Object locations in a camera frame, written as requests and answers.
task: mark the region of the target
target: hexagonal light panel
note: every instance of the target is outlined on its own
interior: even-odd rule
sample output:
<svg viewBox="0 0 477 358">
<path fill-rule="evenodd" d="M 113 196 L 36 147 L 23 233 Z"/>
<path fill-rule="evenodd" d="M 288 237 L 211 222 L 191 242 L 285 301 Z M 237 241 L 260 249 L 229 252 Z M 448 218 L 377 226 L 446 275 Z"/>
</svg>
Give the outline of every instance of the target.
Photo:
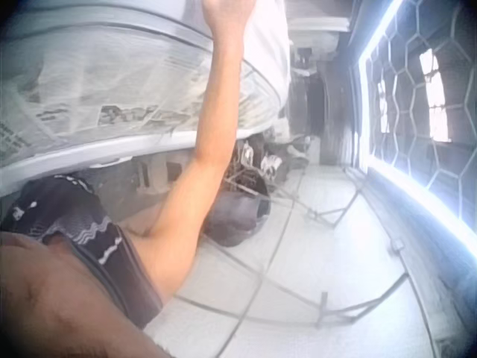
<svg viewBox="0 0 477 358">
<path fill-rule="evenodd" d="M 358 62 L 359 163 L 408 193 L 477 259 L 477 235 L 459 219 L 463 194 L 477 190 L 469 179 L 477 175 L 476 39 L 466 37 L 473 26 L 453 1 L 391 2 Z M 444 195 L 443 185 L 458 194 Z"/>
</svg>

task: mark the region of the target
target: led light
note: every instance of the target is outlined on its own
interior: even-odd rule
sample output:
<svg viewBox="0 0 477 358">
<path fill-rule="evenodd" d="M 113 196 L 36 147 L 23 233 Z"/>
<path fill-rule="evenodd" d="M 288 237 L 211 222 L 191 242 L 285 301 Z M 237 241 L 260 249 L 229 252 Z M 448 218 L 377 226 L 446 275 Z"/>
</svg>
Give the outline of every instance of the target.
<svg viewBox="0 0 477 358">
<path fill-rule="evenodd" d="M 382 17 L 381 22 L 379 23 L 378 28 L 374 31 L 373 36 L 371 37 L 370 42 L 367 43 L 366 48 L 359 58 L 359 62 L 364 59 L 366 61 L 374 49 L 377 47 L 382 36 L 385 34 L 386 29 L 388 28 L 391 20 L 396 16 L 399 7 L 401 6 L 403 0 L 393 0 L 391 5 L 386 10 L 385 15 Z"/>
<path fill-rule="evenodd" d="M 404 190 L 415 201 L 426 208 L 444 227 L 464 244 L 469 252 L 477 257 L 477 235 L 457 218 L 454 213 L 434 194 L 425 190 L 418 182 L 398 169 L 370 155 L 369 167 L 391 183 Z"/>
<path fill-rule="evenodd" d="M 370 155 L 370 102 L 369 88 L 366 73 L 366 62 L 370 58 L 379 41 L 385 34 L 391 20 L 396 16 L 402 0 L 393 0 L 382 17 L 378 28 L 371 37 L 358 62 L 359 79 L 361 82 L 361 136 L 359 140 L 359 165 L 363 172 L 368 167 L 376 170 L 380 175 L 410 195 L 416 202 L 428 210 L 444 227 L 446 227 L 460 241 L 469 252 L 477 258 L 477 234 L 434 194 L 422 187 L 408 175 L 393 166 Z"/>
</svg>

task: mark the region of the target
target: raised arm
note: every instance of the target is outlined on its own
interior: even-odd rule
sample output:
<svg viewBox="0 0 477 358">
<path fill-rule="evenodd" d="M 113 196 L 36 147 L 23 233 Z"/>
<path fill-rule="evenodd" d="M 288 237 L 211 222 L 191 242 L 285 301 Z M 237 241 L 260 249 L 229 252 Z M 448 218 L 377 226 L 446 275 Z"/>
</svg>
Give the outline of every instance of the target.
<svg viewBox="0 0 477 358">
<path fill-rule="evenodd" d="M 170 298 L 189 273 L 200 228 L 232 157 L 244 29 L 254 5 L 255 0 L 203 0 L 214 52 L 195 155 L 169 193 L 150 237 L 133 241 L 163 299 Z"/>
</svg>

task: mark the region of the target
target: ceiling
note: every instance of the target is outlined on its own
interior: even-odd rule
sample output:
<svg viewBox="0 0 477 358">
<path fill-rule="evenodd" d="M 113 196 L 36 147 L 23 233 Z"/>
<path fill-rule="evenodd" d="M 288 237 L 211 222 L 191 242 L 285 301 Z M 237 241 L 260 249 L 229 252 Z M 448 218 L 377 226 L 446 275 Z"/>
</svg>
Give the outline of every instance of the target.
<svg viewBox="0 0 477 358">
<path fill-rule="evenodd" d="M 350 31 L 353 0 L 285 0 L 293 48 L 311 48 L 313 60 L 335 54 L 340 33 Z"/>
</svg>

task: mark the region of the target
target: newspaper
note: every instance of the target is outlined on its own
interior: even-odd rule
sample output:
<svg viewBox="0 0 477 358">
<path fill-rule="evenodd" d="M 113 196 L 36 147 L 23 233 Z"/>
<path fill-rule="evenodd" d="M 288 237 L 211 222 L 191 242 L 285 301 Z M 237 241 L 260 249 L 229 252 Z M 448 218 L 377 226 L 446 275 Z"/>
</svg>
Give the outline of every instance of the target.
<svg viewBox="0 0 477 358">
<path fill-rule="evenodd" d="M 79 22 L 90 13 L 42 11 L 35 16 L 50 17 L 28 15 L 18 31 L 62 18 Z M 173 36 L 114 26 L 65 26 L 8 41 L 2 46 L 0 166 L 71 145 L 196 130 L 211 57 Z M 274 89 L 246 64 L 241 76 L 239 127 L 275 117 Z"/>
</svg>

